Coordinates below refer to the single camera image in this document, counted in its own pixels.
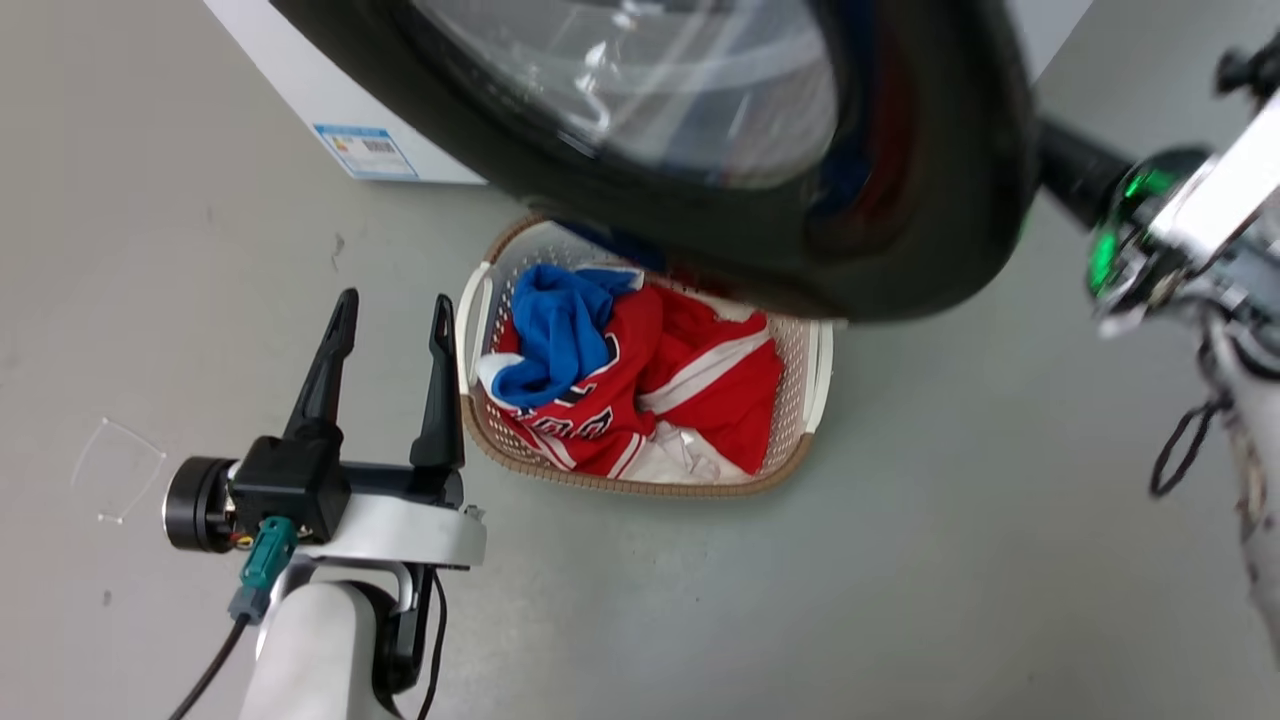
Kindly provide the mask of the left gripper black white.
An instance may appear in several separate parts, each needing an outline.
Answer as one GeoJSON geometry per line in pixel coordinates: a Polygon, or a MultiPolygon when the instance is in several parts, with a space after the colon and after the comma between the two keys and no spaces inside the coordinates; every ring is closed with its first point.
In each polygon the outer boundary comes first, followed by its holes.
{"type": "Polygon", "coordinates": [[[410,464],[346,462],[338,425],[346,360],[355,348],[360,296],[343,290],[326,324],[283,439],[257,438],[244,457],[193,456],[175,470],[163,503],[169,543],[227,553],[257,539],[266,520],[291,521],[301,555],[347,562],[483,565],[486,528],[465,502],[465,429],[454,304],[433,310],[431,369],[410,464]]]}

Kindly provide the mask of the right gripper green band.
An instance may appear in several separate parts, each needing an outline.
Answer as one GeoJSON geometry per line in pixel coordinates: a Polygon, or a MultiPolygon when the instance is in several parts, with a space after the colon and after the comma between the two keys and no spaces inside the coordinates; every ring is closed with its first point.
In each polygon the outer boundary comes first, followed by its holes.
{"type": "Polygon", "coordinates": [[[1037,119],[1036,195],[1094,231],[1085,283],[1100,333],[1217,311],[1240,340],[1280,341],[1280,91],[1228,150],[1137,164],[1037,119]]]}

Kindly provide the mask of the dark round washing machine door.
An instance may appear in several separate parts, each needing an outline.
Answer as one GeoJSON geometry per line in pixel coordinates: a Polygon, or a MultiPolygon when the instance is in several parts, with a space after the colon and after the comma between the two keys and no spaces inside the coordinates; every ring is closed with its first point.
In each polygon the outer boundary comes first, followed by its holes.
{"type": "Polygon", "coordinates": [[[271,0],[530,210],[795,316],[943,313],[1005,266],[1036,104],[1005,0],[271,0]]]}

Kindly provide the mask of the white washing machine body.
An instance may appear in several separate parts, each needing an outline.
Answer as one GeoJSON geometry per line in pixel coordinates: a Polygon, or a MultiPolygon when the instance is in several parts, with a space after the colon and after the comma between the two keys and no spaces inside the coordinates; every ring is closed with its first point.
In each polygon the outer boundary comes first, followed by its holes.
{"type": "MultiPolygon", "coordinates": [[[[1037,79],[1044,72],[1093,1],[1005,0],[1019,29],[1032,79],[1037,79]]],[[[347,176],[348,172],[316,136],[315,124],[384,128],[420,176],[419,181],[357,181],[461,186],[486,183],[417,131],[411,129],[406,122],[351,79],[311,45],[269,0],[204,0],[204,3],[347,176]]]]}

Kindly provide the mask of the blue garment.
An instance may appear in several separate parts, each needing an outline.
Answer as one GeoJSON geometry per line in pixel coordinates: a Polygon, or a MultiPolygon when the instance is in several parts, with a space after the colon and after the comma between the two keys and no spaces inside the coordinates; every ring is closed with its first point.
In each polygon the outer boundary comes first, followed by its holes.
{"type": "Polygon", "coordinates": [[[617,266],[530,266],[509,305],[515,351],[488,354],[476,373],[492,398],[520,411],[582,397],[580,382],[618,357],[605,338],[614,301],[643,287],[643,273],[617,266]]]}

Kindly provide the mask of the blue energy label sticker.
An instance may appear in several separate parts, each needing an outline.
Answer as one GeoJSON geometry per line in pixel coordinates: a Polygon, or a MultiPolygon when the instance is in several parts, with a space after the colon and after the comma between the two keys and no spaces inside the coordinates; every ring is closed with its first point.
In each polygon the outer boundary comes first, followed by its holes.
{"type": "Polygon", "coordinates": [[[384,128],[315,124],[314,131],[356,179],[420,179],[408,158],[384,128]]]}

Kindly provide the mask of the white garment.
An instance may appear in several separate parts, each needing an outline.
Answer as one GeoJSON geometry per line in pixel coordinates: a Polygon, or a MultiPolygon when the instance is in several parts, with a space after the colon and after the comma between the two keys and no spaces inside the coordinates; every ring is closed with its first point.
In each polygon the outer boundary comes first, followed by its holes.
{"type": "Polygon", "coordinates": [[[658,421],[648,437],[635,436],[611,477],[663,486],[741,486],[753,479],[701,434],[668,421],[658,421]]]}

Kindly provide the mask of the red white-striped jersey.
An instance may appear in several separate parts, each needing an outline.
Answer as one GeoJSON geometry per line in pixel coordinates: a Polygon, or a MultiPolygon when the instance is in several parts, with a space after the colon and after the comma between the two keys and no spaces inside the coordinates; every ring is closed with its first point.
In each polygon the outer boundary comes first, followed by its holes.
{"type": "MultiPolygon", "coordinates": [[[[614,301],[605,338],[618,357],[580,382],[582,397],[532,411],[498,406],[503,423],[561,470],[604,479],[635,436],[658,421],[692,429],[755,475],[771,443],[785,364],[763,313],[724,316],[700,299],[645,284],[614,301]]],[[[512,324],[494,352],[515,351],[512,324]]]]}

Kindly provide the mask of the white brown-rimmed laundry basket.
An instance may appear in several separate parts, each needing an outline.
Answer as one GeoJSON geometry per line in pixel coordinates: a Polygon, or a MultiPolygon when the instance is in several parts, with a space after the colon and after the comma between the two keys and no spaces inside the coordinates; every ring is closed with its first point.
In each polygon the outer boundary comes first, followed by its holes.
{"type": "Polygon", "coordinates": [[[589,243],[536,214],[521,218],[497,236],[466,282],[457,302],[454,345],[460,406],[467,437],[494,462],[526,477],[580,489],[659,498],[740,498],[782,486],[809,455],[826,411],[835,361],[833,322],[805,320],[776,313],[768,329],[785,364],[774,396],[771,443],[763,469],[731,486],[682,486],[604,479],[561,470],[535,454],[500,419],[484,393],[474,365],[494,350],[509,320],[518,277],[539,263],[575,268],[588,264],[627,266],[628,261],[589,243]]]}

